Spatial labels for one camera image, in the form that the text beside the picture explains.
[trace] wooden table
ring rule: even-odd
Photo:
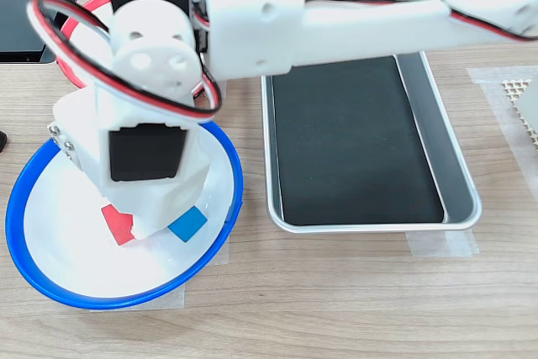
[[[1,358],[538,357],[538,204],[467,67],[538,64],[538,46],[429,54],[483,199],[473,258],[412,257],[404,234],[296,236],[266,215],[257,80],[231,83],[217,122],[245,172],[229,265],[177,310],[58,310],[19,275],[0,232]],[[56,64],[0,66],[0,216],[73,90]]]

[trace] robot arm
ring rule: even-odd
[[[219,110],[217,81],[460,45],[532,41],[538,0],[112,0],[107,27],[68,0],[33,0],[30,20],[65,62],[96,79],[63,97],[50,132],[145,238],[200,195],[211,156],[199,122]],[[108,41],[110,66],[73,48],[47,8]],[[192,90],[203,86],[210,107]]]
[[[205,2],[211,70],[221,79],[283,74],[292,66],[527,40],[517,34],[525,35],[538,19],[538,0]]]

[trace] metal tray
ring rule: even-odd
[[[465,230],[482,214],[482,203],[462,151],[457,144],[424,53],[396,56],[403,86],[440,196],[445,217],[441,223],[401,224],[289,224],[283,219],[278,175],[275,117],[270,77],[261,79],[263,135],[266,168],[266,200],[269,217],[292,233],[401,232],[419,230]]]

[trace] screw hole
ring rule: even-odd
[[[168,63],[170,64],[171,67],[178,70],[183,69],[184,67],[186,67],[186,64],[187,64],[183,56],[174,56],[170,58]]]
[[[275,7],[270,3],[266,3],[261,7],[261,13],[264,14],[266,17],[270,16],[274,12],[275,12]]]
[[[130,40],[137,40],[138,38],[142,38],[142,34],[138,31],[133,31],[132,33],[129,33]]]

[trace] clear tape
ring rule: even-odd
[[[473,257],[480,252],[472,230],[409,231],[405,236],[413,256]]]
[[[538,200],[538,155],[536,148],[502,85],[505,80],[524,81],[534,77],[533,82],[538,81],[538,66],[474,68],[467,69],[467,73],[472,81],[482,88],[529,190]]]

